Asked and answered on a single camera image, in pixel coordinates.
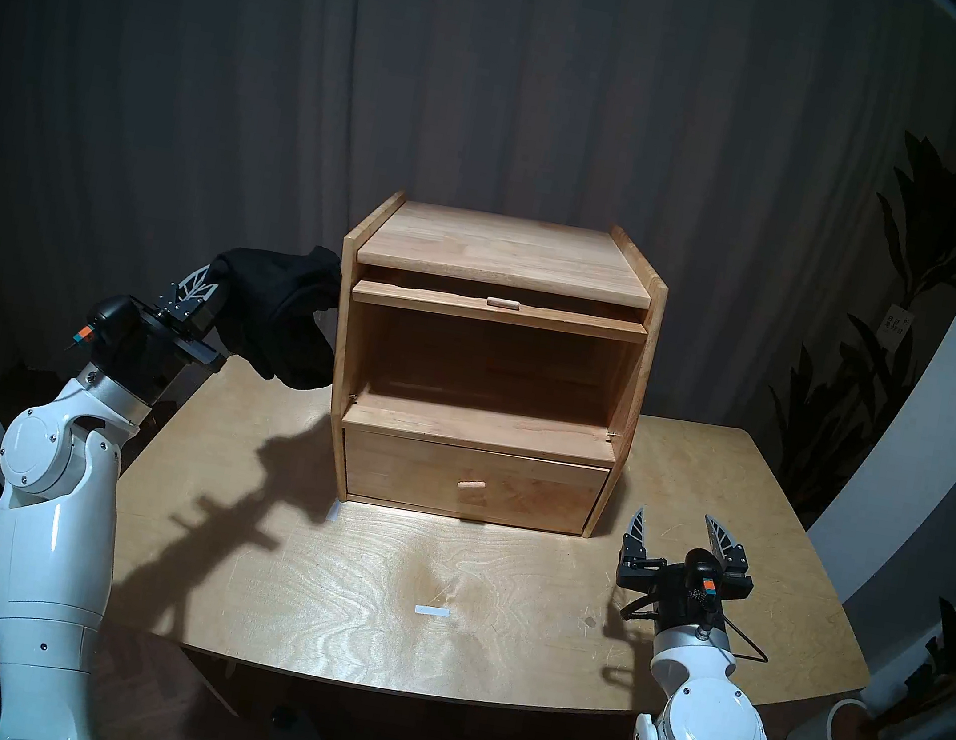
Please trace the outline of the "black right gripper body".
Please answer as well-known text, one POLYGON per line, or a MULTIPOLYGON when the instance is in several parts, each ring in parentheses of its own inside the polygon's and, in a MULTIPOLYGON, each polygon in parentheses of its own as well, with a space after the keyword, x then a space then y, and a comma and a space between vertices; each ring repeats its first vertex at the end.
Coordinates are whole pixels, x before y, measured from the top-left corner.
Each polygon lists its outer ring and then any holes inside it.
POLYGON ((616 584, 640 593, 619 610, 623 621, 652 620, 656 631, 693 626, 697 637, 708 638, 712 630, 726 627, 723 602, 748 598, 750 583, 722 579, 720 564, 684 560, 670 564, 665 559, 647 559, 641 564, 621 561, 616 584))

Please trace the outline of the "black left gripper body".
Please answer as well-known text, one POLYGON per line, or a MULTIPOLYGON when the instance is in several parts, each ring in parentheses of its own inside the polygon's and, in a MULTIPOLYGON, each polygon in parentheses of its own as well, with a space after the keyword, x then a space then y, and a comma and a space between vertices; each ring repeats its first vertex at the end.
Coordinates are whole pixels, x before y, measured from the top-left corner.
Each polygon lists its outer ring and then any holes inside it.
POLYGON ((156 405, 187 366, 216 374, 226 357, 201 339, 165 326, 136 299, 106 300, 96 368, 145 406, 156 405))

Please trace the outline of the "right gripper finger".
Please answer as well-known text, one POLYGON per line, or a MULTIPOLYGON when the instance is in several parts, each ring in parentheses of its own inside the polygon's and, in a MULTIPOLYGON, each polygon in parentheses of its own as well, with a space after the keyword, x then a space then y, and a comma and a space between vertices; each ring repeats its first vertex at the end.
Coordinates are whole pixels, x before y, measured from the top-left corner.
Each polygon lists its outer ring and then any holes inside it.
POLYGON ((622 562, 641 564, 648 559, 644 543, 646 526, 643 510, 644 507, 639 507, 635 511, 627 530, 625 530, 621 556, 622 562))
POLYGON ((711 551, 721 565, 722 579, 750 583, 749 564, 745 546, 733 537, 718 520, 705 515, 711 551))

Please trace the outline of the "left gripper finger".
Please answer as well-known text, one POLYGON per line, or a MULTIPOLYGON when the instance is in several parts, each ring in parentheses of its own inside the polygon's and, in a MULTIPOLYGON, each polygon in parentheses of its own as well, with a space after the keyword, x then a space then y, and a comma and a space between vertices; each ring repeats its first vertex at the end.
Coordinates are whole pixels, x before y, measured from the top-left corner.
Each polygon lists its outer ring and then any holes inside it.
POLYGON ((180 334, 207 337, 223 309, 227 284, 223 275, 203 265, 171 283, 157 299, 156 319, 180 334))

